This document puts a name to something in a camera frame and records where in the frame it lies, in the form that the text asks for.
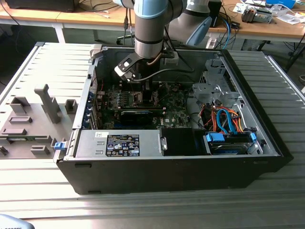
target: black cable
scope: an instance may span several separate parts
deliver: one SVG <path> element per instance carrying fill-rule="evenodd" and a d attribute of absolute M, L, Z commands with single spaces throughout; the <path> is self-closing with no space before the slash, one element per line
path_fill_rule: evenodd
<path fill-rule="evenodd" d="M 19 33 L 22 29 L 22 27 L 20 28 L 20 30 L 18 31 L 18 34 L 17 34 L 17 39 L 14 41 L 11 37 L 9 37 L 9 35 L 6 34 L 6 32 L 4 31 L 4 29 L 0 26 L 0 29 L 2 30 L 2 33 L 11 41 L 15 44 L 15 50 L 16 52 L 21 55 L 21 56 L 26 56 L 25 54 L 22 54 L 19 50 L 18 50 L 18 44 L 17 44 L 17 41 L 18 41 L 18 37 L 19 37 Z"/>
<path fill-rule="evenodd" d="M 0 0 L 0 3 L 1 3 L 1 6 L 2 6 L 2 8 L 4 9 L 4 11 L 16 22 L 16 24 L 17 25 L 19 25 L 19 26 L 21 26 L 14 18 L 13 18 L 13 16 L 11 16 L 10 15 L 10 13 L 4 8 L 4 5 L 3 5 L 3 3 L 2 3 L 2 1 Z M 26 32 L 26 34 L 34 41 L 34 42 L 36 42 L 35 41 L 35 39 L 27 32 L 27 31 L 25 31 Z"/>
<path fill-rule="evenodd" d="M 129 9 L 129 23 L 130 23 L 130 28 L 132 28 L 132 10 L 131 9 Z M 130 35 L 131 35 L 132 46 L 133 46 L 132 29 L 130 30 Z"/>
<path fill-rule="evenodd" d="M 164 27 L 164 29 L 165 29 L 165 33 L 166 33 L 166 36 L 167 36 L 167 38 L 168 38 L 168 41 L 170 42 L 170 44 L 171 44 L 171 46 L 172 46 L 172 49 L 173 49 L 175 52 L 177 52 L 179 58 L 186 64 L 186 66 L 188 66 L 188 67 L 191 69 L 191 71 L 189 71 L 189 72 L 187 72 L 187 73 L 193 73 L 193 72 L 195 71 L 194 68 L 192 68 L 192 67 L 188 64 L 188 62 L 178 53 L 178 51 L 176 50 L 176 48 L 175 48 L 174 45 L 173 45 L 173 42 L 172 42 L 172 40 L 171 40 L 171 38 L 170 38 L 170 35 L 168 34 L 167 28 Z"/>
<path fill-rule="evenodd" d="M 302 55 L 302 53 L 305 50 L 305 45 L 297 52 L 296 55 L 293 56 L 293 58 L 288 62 L 285 71 L 288 72 L 289 69 L 292 67 L 292 65 L 296 62 L 296 60 Z"/>
<path fill-rule="evenodd" d="M 128 8 L 126 8 L 126 15 L 124 18 L 124 37 L 123 37 L 124 45 L 125 45 L 125 36 L 126 36 L 127 29 L 128 29 Z"/>
<path fill-rule="evenodd" d="M 82 10 L 84 10 L 84 11 L 86 11 L 86 12 L 100 12 L 100 11 L 104 11 L 104 10 L 110 10 L 110 9 L 112 9 L 112 8 L 115 8 L 115 7 L 120 7 L 120 5 L 115 5 L 115 6 L 111 6 L 111 7 L 109 7 L 109 8 L 106 8 L 106 9 L 102 9 L 102 10 L 95 10 L 95 8 L 97 7 L 97 6 L 100 6 L 100 5 L 106 5 L 106 4 L 110 4 L 111 2 L 107 2 L 107 3 L 100 3 L 100 4 L 96 4 L 96 5 L 92 5 L 92 10 L 87 10 L 87 9 L 85 9 L 85 8 L 83 8 L 81 5 L 84 3 L 85 1 L 82 1 L 82 2 L 79 2 L 79 7 L 82 9 Z"/>
<path fill-rule="evenodd" d="M 1 81 L 0 81 L 0 84 L 2 84 L 2 85 L 4 85 L 4 86 L 7 86 L 5 83 L 2 83 Z"/>
<path fill-rule="evenodd" d="M 290 49 L 291 51 L 293 51 L 294 52 L 294 50 L 293 49 L 291 49 L 287 44 L 286 44 L 286 42 L 283 42 L 284 43 L 284 45 L 286 45 L 286 47 L 288 48 L 288 49 Z"/>
<path fill-rule="evenodd" d="M 299 43 L 298 43 L 298 45 L 296 46 L 296 48 L 295 48 L 294 52 L 293 52 L 293 53 L 292 53 L 292 55 L 290 56 L 290 59 L 289 59 L 289 60 L 291 60 L 291 58 L 293 57 L 293 55 L 294 55 L 295 51 L 298 49 L 298 47 L 299 47 L 299 46 L 300 46 L 300 44 L 302 43 L 302 41 L 303 41 L 304 37 L 305 37 L 305 32 L 304 32 L 304 34 L 303 34 L 303 36 L 302 36 L 302 38 L 301 38 L 300 42 L 299 42 Z"/>
<path fill-rule="evenodd" d="M 124 30 L 124 36 L 123 36 L 123 44 L 125 45 L 125 36 L 126 36 L 126 30 Z"/>
<path fill-rule="evenodd" d="M 289 69 L 291 68 L 291 66 L 295 63 L 295 61 L 299 58 L 299 56 L 303 53 L 304 49 L 305 49 L 305 45 L 297 52 L 297 54 L 295 54 L 296 50 L 299 48 L 300 44 L 302 43 L 303 39 L 305 37 L 305 32 L 304 35 L 302 36 L 300 42 L 298 43 L 298 45 L 296 46 L 295 50 L 293 51 L 292 55 L 289 58 L 289 61 L 285 67 L 285 71 L 288 72 Z"/>

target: desk leg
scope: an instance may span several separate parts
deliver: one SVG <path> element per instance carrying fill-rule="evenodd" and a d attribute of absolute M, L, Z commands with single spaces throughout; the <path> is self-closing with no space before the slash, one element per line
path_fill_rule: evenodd
<path fill-rule="evenodd" d="M 52 24 L 53 28 L 56 31 L 56 35 L 59 43 L 66 43 L 65 37 L 63 36 L 63 25 L 61 23 Z"/>
<path fill-rule="evenodd" d="M 219 37 L 218 33 L 207 34 L 209 36 L 208 43 L 206 44 L 207 49 L 213 49 L 216 46 L 217 38 Z"/>

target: yellow wire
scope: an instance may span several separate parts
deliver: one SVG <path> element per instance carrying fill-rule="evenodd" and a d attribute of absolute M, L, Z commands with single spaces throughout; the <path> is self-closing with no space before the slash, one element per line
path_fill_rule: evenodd
<path fill-rule="evenodd" d="M 240 124 L 240 119 L 239 119 L 239 128 L 240 128 L 240 130 L 243 132 L 243 129 L 242 129 L 242 125 Z"/>

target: power supply label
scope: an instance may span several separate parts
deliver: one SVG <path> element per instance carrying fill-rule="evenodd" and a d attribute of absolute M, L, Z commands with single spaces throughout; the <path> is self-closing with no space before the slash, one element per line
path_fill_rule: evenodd
<path fill-rule="evenodd" d="M 106 156 L 140 156 L 139 135 L 108 135 Z"/>

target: cable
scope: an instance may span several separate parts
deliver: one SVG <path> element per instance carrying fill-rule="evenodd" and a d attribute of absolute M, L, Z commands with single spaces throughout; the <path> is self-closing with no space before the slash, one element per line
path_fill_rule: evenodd
<path fill-rule="evenodd" d="M 166 36 L 167 36 L 167 38 L 168 38 L 168 41 L 170 42 L 170 44 L 171 44 L 171 46 L 172 46 L 172 49 L 173 49 L 175 52 L 177 52 L 179 58 L 186 64 L 186 66 L 188 66 L 188 67 L 191 69 L 191 72 L 189 72 L 189 73 L 193 73 L 193 72 L 195 71 L 194 68 L 192 68 L 192 67 L 187 63 L 187 61 L 180 55 L 180 53 L 178 53 L 178 51 L 176 50 L 176 48 L 175 48 L 174 45 L 173 45 L 173 42 L 172 42 L 172 40 L 171 40 L 171 38 L 170 38 L 170 35 L 168 34 L 167 28 L 164 27 L 164 29 L 165 29 L 165 33 L 166 33 Z"/>
<path fill-rule="evenodd" d="M 234 134 L 237 134 L 236 130 L 234 129 L 234 126 L 232 125 L 231 116 L 230 116 L 229 112 L 228 112 L 227 110 L 225 110 L 225 109 L 220 109 L 220 110 L 217 112 L 217 117 L 216 117 L 216 119 L 217 119 L 217 125 L 218 125 L 218 127 L 219 127 L 220 129 L 222 129 L 226 134 L 228 133 L 228 132 L 226 131 L 226 129 L 224 129 L 224 128 L 221 126 L 221 124 L 220 124 L 220 114 L 221 114 L 222 111 L 224 111 L 224 112 L 226 113 L 226 115 L 227 115 L 227 118 L 228 118 L 228 125 L 229 125 L 229 128 L 230 128 L 230 131 L 233 132 Z"/>
<path fill-rule="evenodd" d="M 223 47 L 223 49 L 225 49 L 226 47 L 227 47 L 227 45 L 228 45 L 228 42 L 229 42 L 229 39 L 230 39 L 230 26 L 229 26 L 229 23 L 225 20 L 225 19 L 223 19 L 223 18 L 221 18 L 224 22 L 225 22 L 225 24 L 227 25 L 227 28 L 228 28 L 228 38 L 227 38 L 227 41 L 226 41 L 226 43 L 225 43 L 225 46 Z"/>
<path fill-rule="evenodd" d="M 240 124 L 240 118 L 238 119 L 238 123 L 239 123 L 239 128 L 240 128 L 241 132 L 243 132 L 242 125 Z"/>
<path fill-rule="evenodd" d="M 133 46 L 133 38 L 132 38 L 132 13 L 131 13 L 131 9 L 129 9 L 129 23 L 130 23 L 130 35 L 131 35 L 132 46 Z"/>
<path fill-rule="evenodd" d="M 294 11 L 292 11 L 290 8 L 288 8 L 288 7 L 285 6 L 285 5 L 282 5 L 282 4 L 274 4 L 273 6 L 282 6 L 282 7 L 286 8 L 286 9 L 288 9 L 288 10 L 289 10 L 290 12 L 292 12 L 293 14 L 295 14 Z"/>
<path fill-rule="evenodd" d="M 158 74 L 160 74 L 160 73 L 163 73 L 163 72 L 192 73 L 191 71 L 183 70 L 183 69 L 174 69 L 174 68 L 171 69 L 171 68 L 166 68 L 166 69 L 159 70 L 159 71 L 157 71 L 157 72 L 155 72 L 155 73 L 153 73 L 153 74 L 151 74 L 151 75 L 149 75 L 149 76 L 147 76 L 147 77 L 145 77 L 145 78 L 142 78 L 142 79 L 138 79 L 138 80 L 132 79 L 132 81 L 135 81 L 135 82 L 142 82 L 142 81 L 148 80 L 148 79 L 150 79 L 150 78 L 152 78 L 152 77 L 154 77 L 154 76 L 156 76 L 156 75 L 158 75 Z"/>
<path fill-rule="evenodd" d="M 19 26 L 21 26 L 14 18 L 13 18 L 13 16 L 11 16 L 10 15 L 10 13 L 4 8 L 4 5 L 3 5 L 3 3 L 2 3 L 2 0 L 0 0 L 0 3 L 1 3 L 1 6 L 2 6 L 2 8 L 4 9 L 4 11 L 16 22 L 16 24 L 17 25 L 19 25 Z M 35 39 L 27 32 L 27 31 L 25 31 L 26 32 L 26 34 L 34 41 L 34 42 L 36 42 L 35 41 Z"/>
<path fill-rule="evenodd" d="M 4 85 L 4 86 L 7 86 L 5 83 L 2 83 L 2 81 L 0 81 L 0 84 Z"/>
<path fill-rule="evenodd" d="M 305 85 L 305 75 L 300 75 L 299 76 L 299 81 L 300 81 L 300 83 L 302 84 L 302 85 Z"/>
<path fill-rule="evenodd" d="M 188 112 L 187 112 L 187 99 L 188 99 L 188 97 L 189 97 L 189 94 L 190 94 L 192 88 L 193 88 L 193 87 L 191 87 L 191 88 L 189 89 L 189 91 L 188 91 L 188 93 L 187 93 L 187 95 L 186 95 L 186 99 L 185 99 L 185 112 L 186 112 L 186 114 L 190 117 L 190 119 L 198 125 L 199 129 L 204 129 L 204 130 L 205 130 L 205 128 L 204 128 L 199 122 L 197 122 L 195 119 L 193 119 L 193 118 L 191 117 L 191 115 L 198 114 L 198 113 L 195 112 L 195 113 L 188 114 Z"/>
<path fill-rule="evenodd" d="M 108 2 L 108 3 L 96 4 L 96 5 L 92 6 L 92 10 L 87 10 L 87 9 L 85 9 L 85 8 L 83 8 L 83 7 L 81 6 L 84 2 L 87 2 L 87 1 L 79 2 L 79 7 L 80 7 L 82 10 L 86 11 L 86 12 L 100 12 L 100 11 L 110 10 L 110 9 L 112 9 L 112 8 L 115 8 L 115 7 L 120 7 L 120 5 L 115 5 L 115 6 L 111 6 L 111 7 L 109 7 L 109 8 L 102 9 L 102 10 L 95 10 L 95 8 L 96 8 L 97 6 L 110 4 L 110 3 L 112 2 L 112 1 L 110 1 L 110 2 Z"/>
<path fill-rule="evenodd" d="M 288 72 L 289 69 L 291 68 L 291 66 L 295 63 L 295 61 L 299 58 L 299 56 L 302 54 L 302 52 L 305 49 L 305 45 L 297 52 L 297 54 L 295 54 L 296 50 L 298 49 L 298 47 L 300 46 L 300 44 L 302 43 L 303 39 L 305 37 L 305 32 L 304 35 L 302 36 L 300 42 L 298 43 L 297 47 L 295 48 L 294 52 L 292 53 L 292 55 L 289 58 L 289 61 L 285 67 L 285 71 Z"/>
<path fill-rule="evenodd" d="M 124 36 L 123 36 L 123 43 L 125 45 L 125 36 L 126 36 L 126 31 L 128 29 L 128 8 L 126 8 L 126 14 L 124 18 Z"/>
<path fill-rule="evenodd" d="M 162 56 L 162 52 L 160 52 L 160 53 L 157 55 L 157 57 L 156 57 L 153 61 L 147 62 L 146 64 L 147 64 L 148 66 L 151 66 L 151 65 L 155 64 L 155 63 L 161 58 L 161 56 Z"/>
<path fill-rule="evenodd" d="M 294 50 L 293 49 L 291 49 L 287 44 L 286 44 L 286 42 L 283 42 L 284 43 L 284 45 L 286 45 L 286 47 L 288 48 L 288 49 L 290 49 L 291 51 L 293 51 L 294 52 Z"/>
<path fill-rule="evenodd" d="M 20 31 L 22 29 L 22 27 L 20 28 L 20 30 L 18 31 L 18 34 L 17 34 L 17 39 L 14 41 L 11 37 L 9 37 L 9 35 L 7 35 L 7 33 L 4 31 L 4 29 L 0 26 L 0 29 L 2 31 L 2 33 L 10 40 L 12 41 L 13 43 L 15 43 L 15 50 L 16 52 L 21 55 L 21 56 L 26 56 L 25 54 L 22 54 L 19 50 L 18 50 L 18 44 L 17 44 L 17 41 L 18 41 L 18 37 L 19 37 L 19 34 L 20 34 Z"/>
<path fill-rule="evenodd" d="M 300 46 L 300 44 L 302 43 L 302 41 L 303 41 L 304 37 L 305 37 L 305 32 L 304 32 L 304 34 L 303 34 L 303 36 L 302 36 L 302 38 L 301 38 L 300 42 L 299 42 L 299 43 L 298 43 L 298 45 L 296 46 L 295 51 L 298 49 L 298 47 L 299 47 L 299 46 Z M 290 59 L 289 59 L 289 60 L 291 60 L 291 58 L 293 57 L 293 55 L 294 55 L 295 51 L 294 51 L 294 52 L 292 53 L 292 55 L 290 56 Z"/>

